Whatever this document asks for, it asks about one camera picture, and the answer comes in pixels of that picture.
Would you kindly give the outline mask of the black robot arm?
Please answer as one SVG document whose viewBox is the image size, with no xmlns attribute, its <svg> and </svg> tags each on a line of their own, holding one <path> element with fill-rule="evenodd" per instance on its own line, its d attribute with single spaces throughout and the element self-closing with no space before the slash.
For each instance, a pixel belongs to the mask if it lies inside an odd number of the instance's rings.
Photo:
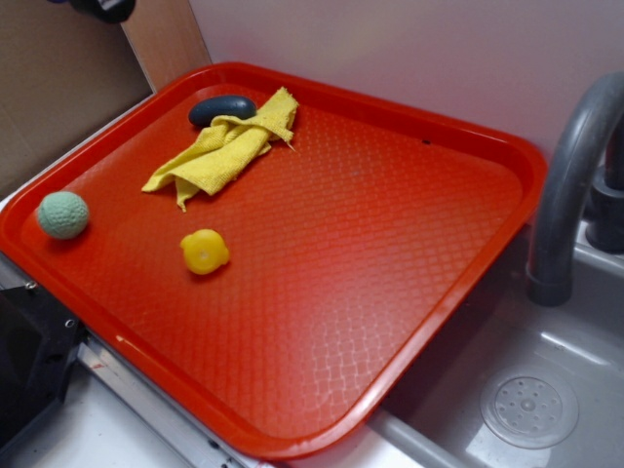
<svg viewBox="0 0 624 468">
<path fill-rule="evenodd" d="M 107 24 L 118 24 L 133 14 L 136 0 L 49 0 L 55 5 L 68 5 L 74 11 Z"/>
</svg>

